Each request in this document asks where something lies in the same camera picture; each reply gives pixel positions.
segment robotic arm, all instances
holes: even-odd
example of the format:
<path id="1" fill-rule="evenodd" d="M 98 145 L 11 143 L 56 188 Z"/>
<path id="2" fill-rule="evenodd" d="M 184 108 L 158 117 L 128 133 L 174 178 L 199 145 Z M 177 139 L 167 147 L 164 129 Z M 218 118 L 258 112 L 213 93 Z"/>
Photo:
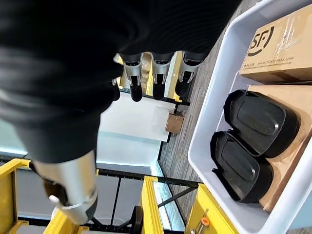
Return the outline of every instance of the robotic arm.
<path id="1" fill-rule="evenodd" d="M 184 51 L 175 89 L 182 96 L 239 2 L 0 0 L 0 117 L 14 125 L 49 199 L 73 222 L 86 223 L 97 206 L 100 114 L 122 74 L 114 55 L 139 101 L 141 53 L 153 54 L 160 99 L 171 57 Z"/>

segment black metal frame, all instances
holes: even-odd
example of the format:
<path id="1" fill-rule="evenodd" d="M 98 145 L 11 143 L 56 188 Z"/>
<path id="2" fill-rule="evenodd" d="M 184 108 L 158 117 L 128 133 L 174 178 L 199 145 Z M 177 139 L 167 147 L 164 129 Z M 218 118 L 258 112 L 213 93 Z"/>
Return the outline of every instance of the black metal frame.
<path id="1" fill-rule="evenodd" d="M 14 158 L 20 158 L 20 157 L 0 155 L 0 162 L 7 163 Z M 126 225 L 120 225 L 120 226 L 113 225 L 121 180 L 123 178 L 135 179 L 135 180 L 144 180 L 145 176 L 151 176 L 151 175 L 145 175 L 145 174 L 140 174 L 140 173 L 131 173 L 131 172 L 122 172 L 122 171 L 108 170 L 108 169 L 102 169 L 102 168 L 98 169 L 98 175 L 99 176 L 112 176 L 112 177 L 118 177 L 119 178 L 111 222 L 110 222 L 110 225 L 99 225 L 99 224 L 97 225 L 97 224 L 87 223 L 84 226 L 89 227 L 91 231 L 130 233 L 130 228 L 127 227 Z M 168 177 L 160 177 L 160 176 L 153 176 L 153 177 L 156 177 L 158 182 L 160 182 L 160 183 L 166 183 L 168 185 L 180 185 L 180 186 L 188 187 L 188 189 L 186 189 L 186 190 L 172 196 L 171 198 L 163 201 L 162 203 L 158 204 L 158 207 L 164 206 L 164 205 L 166 205 L 172 201 L 176 202 L 176 199 L 178 199 L 179 197 L 186 195 L 187 193 L 197 189 L 198 184 L 200 183 L 200 182 L 195 182 L 195 181 L 168 178 Z M 18 220 L 28 221 L 29 225 L 35 225 L 35 226 L 47 226 L 50 222 L 50 220 L 48 220 L 48 219 L 28 218 L 28 217 L 23 217 L 23 216 L 19 216 Z M 164 233 L 165 234 L 182 234 L 184 232 L 164 230 Z"/>

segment black fabric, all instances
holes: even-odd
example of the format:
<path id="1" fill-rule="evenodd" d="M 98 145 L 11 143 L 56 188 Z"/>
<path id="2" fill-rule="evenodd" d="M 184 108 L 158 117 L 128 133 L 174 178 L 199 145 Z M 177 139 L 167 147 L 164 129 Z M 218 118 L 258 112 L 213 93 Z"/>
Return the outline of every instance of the black fabric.
<path id="1" fill-rule="evenodd" d="M 31 158 L 80 157 L 114 99 L 116 52 L 207 55 L 239 2 L 0 0 L 0 117 Z"/>

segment silver metal part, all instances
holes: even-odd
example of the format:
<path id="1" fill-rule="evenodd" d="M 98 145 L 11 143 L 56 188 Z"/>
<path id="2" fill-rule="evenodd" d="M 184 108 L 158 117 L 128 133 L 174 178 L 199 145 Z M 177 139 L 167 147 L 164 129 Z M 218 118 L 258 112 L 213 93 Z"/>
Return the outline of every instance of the silver metal part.
<path id="1" fill-rule="evenodd" d="M 127 65 L 126 61 L 123 61 L 123 67 L 125 69 L 126 77 L 129 81 L 130 86 L 133 85 L 132 77 L 137 77 L 137 85 L 141 85 L 142 56 L 143 55 L 141 55 L 140 61 L 138 61 L 139 64 L 136 66 Z"/>
<path id="2" fill-rule="evenodd" d="M 115 86 L 117 84 L 117 78 L 112 79 L 112 83 L 113 83 L 113 86 Z"/>
<path id="3" fill-rule="evenodd" d="M 166 64 L 157 64 L 154 60 L 153 57 L 153 79 L 154 79 L 154 84 L 157 84 L 157 74 L 163 75 L 162 82 L 161 84 L 166 83 L 167 75 L 169 72 L 169 67 L 170 67 L 170 62 Z"/>
<path id="4" fill-rule="evenodd" d="M 196 76 L 197 74 L 197 71 L 200 67 L 201 63 L 198 64 L 198 65 L 195 65 L 195 66 L 190 66 L 190 65 L 187 65 L 184 61 L 184 52 L 182 54 L 182 59 L 181 59 L 181 64 L 180 64 L 180 68 L 179 68 L 179 76 L 178 76 L 178 79 L 180 82 L 183 81 L 183 77 L 184 77 L 184 73 L 185 72 L 191 72 L 191 76 L 190 78 L 188 79 L 187 83 L 190 83 L 193 78 Z"/>
<path id="5" fill-rule="evenodd" d="M 55 182 L 66 191 L 67 204 L 51 195 L 53 202 L 74 223 L 82 225 L 89 221 L 86 211 L 98 197 L 96 188 L 96 165 L 93 151 L 71 161 L 43 163 L 34 161 L 37 173 L 44 179 Z"/>

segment black plastic part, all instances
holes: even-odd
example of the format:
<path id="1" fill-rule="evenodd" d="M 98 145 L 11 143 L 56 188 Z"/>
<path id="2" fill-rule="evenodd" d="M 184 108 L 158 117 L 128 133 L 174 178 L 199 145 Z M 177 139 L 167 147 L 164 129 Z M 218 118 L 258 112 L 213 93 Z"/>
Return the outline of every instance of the black plastic part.
<path id="1" fill-rule="evenodd" d="M 118 84 L 115 84 L 115 85 L 112 84 L 111 86 L 113 89 L 113 101 L 117 101 L 120 98 L 120 90 L 119 90 Z"/>
<path id="2" fill-rule="evenodd" d="M 131 77 L 132 85 L 130 85 L 130 95 L 133 101 L 141 101 L 142 99 L 142 86 L 137 84 L 137 77 Z"/>
<path id="3" fill-rule="evenodd" d="M 252 156 L 272 158 L 281 154 L 299 130 L 299 121 L 292 109 L 246 90 L 229 94 L 224 118 L 232 126 L 232 134 Z"/>
<path id="4" fill-rule="evenodd" d="M 63 206 L 69 205 L 67 204 L 68 199 L 67 199 L 66 190 L 61 184 L 57 184 L 47 179 L 43 179 L 43 185 L 44 185 L 44 189 L 48 197 L 51 195 L 54 195 L 59 199 L 60 203 Z"/>
<path id="5" fill-rule="evenodd" d="M 191 60 L 196 60 L 203 62 L 204 59 L 207 57 L 207 53 L 193 53 L 190 51 L 184 51 L 184 61 L 191 59 Z"/>
<path id="6" fill-rule="evenodd" d="M 155 61 L 169 61 L 170 62 L 173 55 L 174 55 L 174 52 L 166 53 L 166 54 L 153 53 L 153 59 Z"/>
<path id="7" fill-rule="evenodd" d="M 31 159 L 45 163 L 60 163 L 76 159 L 94 149 L 97 143 L 100 116 L 85 118 L 65 126 L 17 128 L 23 143 L 27 145 Z"/>
<path id="8" fill-rule="evenodd" d="M 141 53 L 135 55 L 124 55 L 119 54 L 123 61 L 125 62 L 140 62 L 141 61 Z"/>
<path id="9" fill-rule="evenodd" d="M 91 220 L 93 218 L 94 213 L 96 212 L 96 209 L 97 209 L 97 204 L 98 204 L 98 197 L 96 198 L 92 206 L 90 206 L 90 208 L 86 211 L 88 220 Z"/>
<path id="10" fill-rule="evenodd" d="M 230 196 L 239 202 L 257 203 L 269 189 L 273 173 L 270 164 L 254 158 L 230 134 L 214 133 L 210 142 L 214 169 Z"/>
<path id="11" fill-rule="evenodd" d="M 153 97 L 156 100 L 162 100 L 165 95 L 165 84 L 153 84 Z"/>
<path id="12" fill-rule="evenodd" d="M 188 95 L 192 82 L 188 83 L 187 80 L 184 80 L 182 82 L 180 82 L 179 80 L 176 81 L 175 84 L 175 93 L 177 95 L 179 95 L 180 97 L 184 97 L 186 95 Z"/>
<path id="13" fill-rule="evenodd" d="M 140 206 L 135 206 L 131 216 L 131 234 L 140 234 L 143 227 L 143 209 Z"/>

